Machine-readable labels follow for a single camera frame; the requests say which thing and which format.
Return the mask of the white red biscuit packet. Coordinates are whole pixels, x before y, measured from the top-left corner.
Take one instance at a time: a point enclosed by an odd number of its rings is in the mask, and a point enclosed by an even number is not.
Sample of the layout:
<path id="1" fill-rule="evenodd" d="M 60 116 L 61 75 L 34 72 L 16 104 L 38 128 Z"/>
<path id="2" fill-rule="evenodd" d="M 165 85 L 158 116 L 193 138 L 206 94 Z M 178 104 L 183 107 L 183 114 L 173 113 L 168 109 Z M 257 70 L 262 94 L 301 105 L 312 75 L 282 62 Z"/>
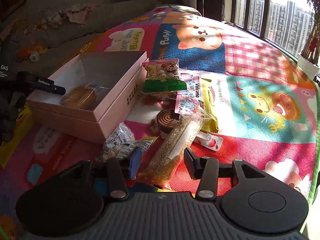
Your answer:
<path id="1" fill-rule="evenodd" d="M 103 149 L 96 157 L 100 163 L 104 163 L 109 158 L 116 157 L 123 159 L 128 157 L 135 147 L 139 147 L 145 153 L 156 141 L 157 137 L 146 137 L 136 140 L 131 129 L 124 122 L 121 122 L 114 132 L 106 138 Z"/>

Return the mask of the long sesame bar packet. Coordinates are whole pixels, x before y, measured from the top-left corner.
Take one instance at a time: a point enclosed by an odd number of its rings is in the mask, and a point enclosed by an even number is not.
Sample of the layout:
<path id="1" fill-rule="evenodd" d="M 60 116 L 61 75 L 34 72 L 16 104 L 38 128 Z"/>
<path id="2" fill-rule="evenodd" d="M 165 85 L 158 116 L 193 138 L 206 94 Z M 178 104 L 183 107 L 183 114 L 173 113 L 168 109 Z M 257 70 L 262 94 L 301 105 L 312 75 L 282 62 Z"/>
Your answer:
<path id="1" fill-rule="evenodd" d="M 147 185 L 170 189 L 170 181 L 180 165 L 184 149 L 191 146 L 204 123 L 204 115 L 191 113 L 181 115 L 164 142 L 155 152 L 146 168 L 137 174 L 137 179 Z"/>

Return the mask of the yellow snack packet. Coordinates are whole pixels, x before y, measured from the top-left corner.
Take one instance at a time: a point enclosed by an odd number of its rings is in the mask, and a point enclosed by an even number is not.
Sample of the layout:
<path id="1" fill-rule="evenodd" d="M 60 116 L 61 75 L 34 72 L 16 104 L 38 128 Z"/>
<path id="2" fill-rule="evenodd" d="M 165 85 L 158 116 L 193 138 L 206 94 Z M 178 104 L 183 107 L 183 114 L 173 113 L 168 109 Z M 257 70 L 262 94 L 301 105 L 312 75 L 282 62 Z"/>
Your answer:
<path id="1" fill-rule="evenodd" d="M 201 91 L 204 110 L 202 130 L 207 133 L 218 133 L 218 121 L 214 111 L 215 94 L 210 80 L 201 79 Z"/>

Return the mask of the brown bread bun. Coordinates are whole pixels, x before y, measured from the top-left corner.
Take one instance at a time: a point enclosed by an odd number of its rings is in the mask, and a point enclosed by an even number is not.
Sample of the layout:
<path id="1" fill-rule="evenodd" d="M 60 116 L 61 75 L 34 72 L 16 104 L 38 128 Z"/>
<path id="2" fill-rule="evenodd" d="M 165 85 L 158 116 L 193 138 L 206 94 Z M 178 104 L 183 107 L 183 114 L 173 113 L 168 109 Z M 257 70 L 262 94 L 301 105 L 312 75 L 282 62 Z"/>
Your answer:
<path id="1" fill-rule="evenodd" d="M 84 83 L 71 89 L 60 100 L 60 105 L 76 109 L 94 110 L 110 92 L 110 89 L 95 83 Z"/>

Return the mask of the pink cardboard box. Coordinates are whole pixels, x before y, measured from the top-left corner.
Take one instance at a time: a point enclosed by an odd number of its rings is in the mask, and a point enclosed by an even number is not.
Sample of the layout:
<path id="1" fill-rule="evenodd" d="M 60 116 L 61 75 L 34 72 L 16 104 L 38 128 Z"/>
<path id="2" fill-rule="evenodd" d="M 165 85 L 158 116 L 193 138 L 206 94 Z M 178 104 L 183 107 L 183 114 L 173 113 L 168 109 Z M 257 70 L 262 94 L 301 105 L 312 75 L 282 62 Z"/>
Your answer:
<path id="1" fill-rule="evenodd" d="M 123 122 L 143 87 L 144 51 L 83 53 L 49 79 L 66 92 L 41 90 L 27 98 L 33 117 L 44 126 L 102 143 Z"/>

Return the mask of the green white ball snack bag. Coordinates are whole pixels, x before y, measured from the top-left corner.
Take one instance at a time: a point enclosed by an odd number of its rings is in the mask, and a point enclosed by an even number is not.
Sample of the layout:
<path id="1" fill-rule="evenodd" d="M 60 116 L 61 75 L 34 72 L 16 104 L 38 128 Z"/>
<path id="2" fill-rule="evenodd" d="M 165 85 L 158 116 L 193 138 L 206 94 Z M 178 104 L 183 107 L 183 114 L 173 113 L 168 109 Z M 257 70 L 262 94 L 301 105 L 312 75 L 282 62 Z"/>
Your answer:
<path id="1" fill-rule="evenodd" d="M 187 84 L 180 73 L 179 59 L 151 60 L 142 66 L 146 70 L 142 88 L 144 94 L 171 97 L 187 90 Z"/>

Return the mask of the pink white jelly packet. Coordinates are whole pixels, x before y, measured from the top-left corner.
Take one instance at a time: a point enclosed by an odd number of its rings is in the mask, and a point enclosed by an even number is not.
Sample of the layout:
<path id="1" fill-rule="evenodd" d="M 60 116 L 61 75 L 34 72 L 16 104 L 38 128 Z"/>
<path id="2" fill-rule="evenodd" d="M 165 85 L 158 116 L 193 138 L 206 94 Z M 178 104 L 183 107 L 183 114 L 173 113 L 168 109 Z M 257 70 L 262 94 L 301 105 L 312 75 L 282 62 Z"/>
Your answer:
<path id="1" fill-rule="evenodd" d="M 210 150 L 219 151 L 223 143 L 223 138 L 204 132 L 199 132 L 196 135 L 194 142 Z"/>

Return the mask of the orange yellow baby toy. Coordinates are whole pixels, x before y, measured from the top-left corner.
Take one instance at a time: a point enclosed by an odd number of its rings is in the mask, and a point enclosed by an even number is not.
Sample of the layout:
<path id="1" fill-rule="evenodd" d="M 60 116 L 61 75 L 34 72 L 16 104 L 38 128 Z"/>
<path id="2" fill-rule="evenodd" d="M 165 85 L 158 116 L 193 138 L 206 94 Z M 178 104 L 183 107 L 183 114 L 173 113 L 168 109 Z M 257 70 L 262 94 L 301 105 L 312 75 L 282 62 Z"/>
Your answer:
<path id="1" fill-rule="evenodd" d="M 16 60 L 18 63 L 23 62 L 25 60 L 29 60 L 31 55 L 35 55 L 35 61 L 38 60 L 40 55 L 43 55 L 48 48 L 44 45 L 36 42 L 31 42 L 28 46 L 20 49 L 16 54 Z"/>

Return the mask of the grey sofa bed cushion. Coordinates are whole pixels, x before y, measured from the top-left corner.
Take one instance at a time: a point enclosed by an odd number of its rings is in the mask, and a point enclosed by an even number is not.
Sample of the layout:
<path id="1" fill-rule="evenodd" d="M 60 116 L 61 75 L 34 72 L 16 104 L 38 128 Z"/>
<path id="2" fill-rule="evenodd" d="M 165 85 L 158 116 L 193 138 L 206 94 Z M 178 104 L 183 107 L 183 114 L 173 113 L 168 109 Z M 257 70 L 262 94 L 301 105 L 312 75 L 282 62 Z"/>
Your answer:
<path id="1" fill-rule="evenodd" d="M 22 31 L 17 31 L 7 37 L 4 46 L 1 47 L 1 63 L 12 67 L 16 71 L 25 70 L 49 76 L 71 58 L 73 53 L 78 54 L 80 48 L 100 33 L 142 16 L 159 5 L 160 3 L 157 0 L 134 0 L 103 4 L 89 13 L 86 24 L 63 20 L 57 28 L 39 29 L 28 35 L 25 35 Z M 32 42 L 39 42 L 47 51 L 40 56 L 39 61 L 20 60 L 18 51 Z"/>

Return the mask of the brown spiral roll cake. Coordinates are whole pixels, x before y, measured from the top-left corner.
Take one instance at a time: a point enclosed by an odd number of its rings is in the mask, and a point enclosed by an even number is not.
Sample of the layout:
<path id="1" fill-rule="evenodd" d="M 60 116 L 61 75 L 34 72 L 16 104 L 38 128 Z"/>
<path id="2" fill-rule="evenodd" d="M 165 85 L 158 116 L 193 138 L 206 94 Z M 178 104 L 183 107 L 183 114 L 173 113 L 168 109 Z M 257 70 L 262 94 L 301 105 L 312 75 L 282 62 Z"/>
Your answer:
<path id="1" fill-rule="evenodd" d="M 174 109 L 164 109 L 151 121 L 152 133 L 165 139 L 180 120 L 180 115 Z"/>

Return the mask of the pink Volcano candy packet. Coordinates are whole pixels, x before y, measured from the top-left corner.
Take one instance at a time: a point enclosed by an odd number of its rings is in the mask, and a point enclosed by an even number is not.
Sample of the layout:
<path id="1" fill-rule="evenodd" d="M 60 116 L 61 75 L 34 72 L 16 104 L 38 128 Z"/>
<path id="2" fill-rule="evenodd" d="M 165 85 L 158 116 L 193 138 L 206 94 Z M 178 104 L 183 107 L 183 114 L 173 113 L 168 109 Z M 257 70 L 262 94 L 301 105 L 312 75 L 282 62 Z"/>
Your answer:
<path id="1" fill-rule="evenodd" d="M 191 115 L 191 113 L 204 113 L 203 83 L 204 79 L 200 74 L 191 72 L 182 73 L 182 80 L 186 83 L 187 89 L 180 90 L 176 96 L 175 113 Z"/>

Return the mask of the pink floral cloth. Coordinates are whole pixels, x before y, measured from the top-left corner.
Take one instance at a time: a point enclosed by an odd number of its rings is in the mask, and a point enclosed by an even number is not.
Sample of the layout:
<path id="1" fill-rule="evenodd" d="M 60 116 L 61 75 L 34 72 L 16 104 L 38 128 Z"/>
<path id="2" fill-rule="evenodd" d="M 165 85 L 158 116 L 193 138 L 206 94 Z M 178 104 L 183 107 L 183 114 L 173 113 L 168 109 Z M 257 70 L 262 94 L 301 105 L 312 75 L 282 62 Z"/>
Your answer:
<path id="1" fill-rule="evenodd" d="M 39 29 L 47 30 L 49 27 L 58 29 L 63 22 L 86 25 L 91 12 L 98 8 L 100 4 L 97 3 L 79 3 L 74 4 L 63 10 L 59 10 L 29 25 L 24 30 L 24 35 L 28 35 Z"/>

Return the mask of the colourful cartoon play mat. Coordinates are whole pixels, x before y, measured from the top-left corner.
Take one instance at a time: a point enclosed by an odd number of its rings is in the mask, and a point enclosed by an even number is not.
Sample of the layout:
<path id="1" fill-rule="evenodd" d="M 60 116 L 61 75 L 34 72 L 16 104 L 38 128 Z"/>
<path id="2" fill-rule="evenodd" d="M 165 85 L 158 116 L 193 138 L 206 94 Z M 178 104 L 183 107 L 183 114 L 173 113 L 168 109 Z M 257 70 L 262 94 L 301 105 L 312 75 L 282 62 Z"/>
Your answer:
<path id="1" fill-rule="evenodd" d="M 316 85 L 281 51 L 221 22 L 156 8 L 101 34 L 75 52 L 71 66 L 95 52 L 144 51 L 152 60 L 178 59 L 189 84 L 204 77 L 214 92 L 222 145 L 199 144 L 199 155 L 221 162 L 243 159 L 299 191 L 315 195 L 319 171 L 319 96 Z M 101 144 L 44 127 L 24 106 L 15 136 L 1 147 L 1 239 L 18 239 L 18 197 L 83 159 Z"/>

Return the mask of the potted palm plant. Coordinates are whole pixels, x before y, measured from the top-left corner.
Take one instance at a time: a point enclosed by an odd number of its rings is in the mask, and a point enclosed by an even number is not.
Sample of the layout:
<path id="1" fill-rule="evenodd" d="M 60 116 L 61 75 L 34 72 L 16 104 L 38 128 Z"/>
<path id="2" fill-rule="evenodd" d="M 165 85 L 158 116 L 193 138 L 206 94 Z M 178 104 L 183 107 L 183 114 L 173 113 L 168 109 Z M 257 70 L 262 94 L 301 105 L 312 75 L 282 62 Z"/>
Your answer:
<path id="1" fill-rule="evenodd" d="M 302 52 L 298 55 L 298 67 L 313 80 L 319 73 L 319 0 L 307 0 L 312 8 L 312 28 Z"/>

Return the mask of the window frame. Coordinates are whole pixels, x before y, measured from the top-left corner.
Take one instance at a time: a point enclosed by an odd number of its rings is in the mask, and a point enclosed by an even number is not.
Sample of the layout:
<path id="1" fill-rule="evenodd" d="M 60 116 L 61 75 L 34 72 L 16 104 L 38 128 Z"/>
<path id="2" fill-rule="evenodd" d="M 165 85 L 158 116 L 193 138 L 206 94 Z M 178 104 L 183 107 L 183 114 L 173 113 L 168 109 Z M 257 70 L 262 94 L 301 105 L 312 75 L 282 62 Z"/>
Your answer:
<path id="1" fill-rule="evenodd" d="M 297 57 L 312 28 L 307 0 L 234 0 L 232 21 Z"/>

